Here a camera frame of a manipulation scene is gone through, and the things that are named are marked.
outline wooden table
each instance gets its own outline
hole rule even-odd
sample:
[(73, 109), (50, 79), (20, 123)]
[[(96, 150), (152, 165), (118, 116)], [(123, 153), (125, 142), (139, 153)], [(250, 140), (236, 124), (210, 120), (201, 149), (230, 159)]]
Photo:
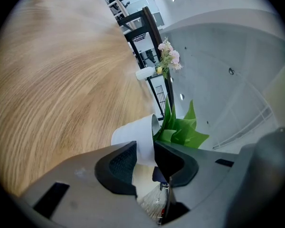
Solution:
[(0, 181), (16, 195), (154, 112), (104, 0), (21, 0), (0, 36)]

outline white flower pot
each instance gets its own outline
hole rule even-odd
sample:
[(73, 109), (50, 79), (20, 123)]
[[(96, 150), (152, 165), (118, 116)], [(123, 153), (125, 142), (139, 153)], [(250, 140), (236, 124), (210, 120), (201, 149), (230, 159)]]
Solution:
[(154, 73), (155, 73), (155, 68), (152, 66), (148, 66), (141, 70), (136, 71), (135, 75), (138, 80), (143, 80), (147, 77), (152, 76)]
[(157, 166), (154, 160), (153, 134), (156, 134), (160, 128), (157, 117), (154, 114), (146, 116), (117, 128), (112, 135), (111, 145), (136, 141), (137, 163)]

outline flower bouquet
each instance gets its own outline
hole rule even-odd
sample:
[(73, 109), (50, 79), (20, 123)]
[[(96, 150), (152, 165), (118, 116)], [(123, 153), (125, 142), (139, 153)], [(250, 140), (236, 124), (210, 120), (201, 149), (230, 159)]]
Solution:
[(158, 49), (161, 51), (161, 59), (156, 72), (162, 74), (167, 79), (169, 68), (176, 70), (182, 68), (182, 65), (180, 65), (180, 54), (176, 50), (173, 50), (168, 38), (165, 38), (164, 42), (158, 46)]

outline white vase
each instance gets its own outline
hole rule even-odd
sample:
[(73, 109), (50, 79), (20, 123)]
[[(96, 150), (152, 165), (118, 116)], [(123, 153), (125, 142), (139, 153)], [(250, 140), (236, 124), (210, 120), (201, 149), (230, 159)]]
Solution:
[(157, 117), (152, 114), (117, 128), (112, 134), (111, 145), (136, 141), (137, 163), (157, 166), (154, 160), (153, 134), (160, 129)]
[(148, 66), (141, 70), (136, 71), (135, 75), (138, 80), (143, 80), (147, 77), (152, 76), (154, 73), (155, 73), (155, 68), (152, 66)]

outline black metal frame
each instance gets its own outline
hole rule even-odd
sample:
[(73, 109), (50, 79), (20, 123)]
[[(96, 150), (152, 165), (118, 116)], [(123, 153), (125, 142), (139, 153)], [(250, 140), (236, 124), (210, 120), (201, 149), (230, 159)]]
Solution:
[[(155, 52), (156, 52), (157, 58), (158, 58), (159, 61), (161, 59), (161, 52), (158, 49), (158, 45), (159, 45), (158, 41), (160, 41), (160, 43), (162, 43), (162, 39), (159, 36), (159, 32), (157, 30), (157, 27), (154, 27), (154, 26), (152, 27), (152, 25), (151, 25), (153, 17), (152, 16), (147, 17), (146, 13), (150, 13), (150, 10), (149, 10), (148, 7), (145, 7), (145, 8), (143, 8), (143, 10), (138, 11), (138, 12), (136, 12), (134, 14), (130, 14), (129, 16), (127, 16), (127, 17), (125, 17), (125, 18), (123, 18), (123, 19), (118, 21), (118, 25), (119, 26), (126, 26), (126, 27), (128, 27), (126, 23), (129, 23), (129, 22), (131, 22), (134, 19), (140, 18), (141, 21), (142, 21), (142, 26), (141, 27), (139, 27), (137, 29), (134, 29), (134, 30), (131, 29), (129, 33), (125, 34), (125, 38), (130, 43), (130, 45), (133, 48), (134, 53), (136, 54), (136, 57), (137, 57), (138, 62), (139, 62), (140, 69), (144, 68), (145, 66), (144, 66), (143, 60), (141, 58), (141, 55), (140, 55), (139, 51), (137, 50), (137, 48), (136, 48), (136, 46), (135, 46), (135, 44), (133, 42), (133, 38), (135, 38), (135, 37), (137, 37), (139, 35), (142, 35), (142, 34), (147, 33), (147, 32), (150, 34), (152, 43), (153, 43), (154, 48), (155, 48)], [(170, 73), (169, 72), (168, 72), (167, 78), (168, 78), (168, 80), (164, 79), (164, 82), (165, 82), (165, 86), (166, 86), (166, 89), (167, 89), (169, 104), (170, 104), (170, 107), (172, 108), (172, 106), (174, 104), (174, 97), (173, 97), (172, 84), (171, 84), (171, 82), (169, 80), (170, 79)], [(157, 105), (158, 105), (158, 107), (159, 107), (159, 109), (161, 111), (161, 115), (164, 116), (164, 112), (162, 110), (161, 104), (160, 104), (160, 102), (158, 100), (157, 94), (156, 94), (156, 92), (154, 90), (154, 87), (153, 87), (150, 79), (151, 79), (151, 77), (148, 77), (147, 81), (148, 81), (148, 83), (149, 83), (149, 85), (151, 87), (151, 90), (153, 92), (153, 95), (155, 97)]]

